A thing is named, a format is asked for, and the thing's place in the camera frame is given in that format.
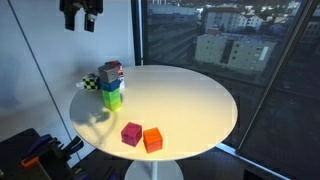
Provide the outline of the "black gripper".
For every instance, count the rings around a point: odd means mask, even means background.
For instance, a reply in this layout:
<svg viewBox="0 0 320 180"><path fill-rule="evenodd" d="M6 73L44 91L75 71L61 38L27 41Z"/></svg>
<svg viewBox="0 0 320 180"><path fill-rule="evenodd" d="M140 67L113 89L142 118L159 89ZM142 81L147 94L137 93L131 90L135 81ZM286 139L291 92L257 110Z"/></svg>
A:
<svg viewBox="0 0 320 180"><path fill-rule="evenodd" d="M60 0L59 10L64 12L65 28L67 30L75 30L75 17L80 9L87 13L84 29L93 32L97 20L96 15L103 13L103 0Z"/></svg>

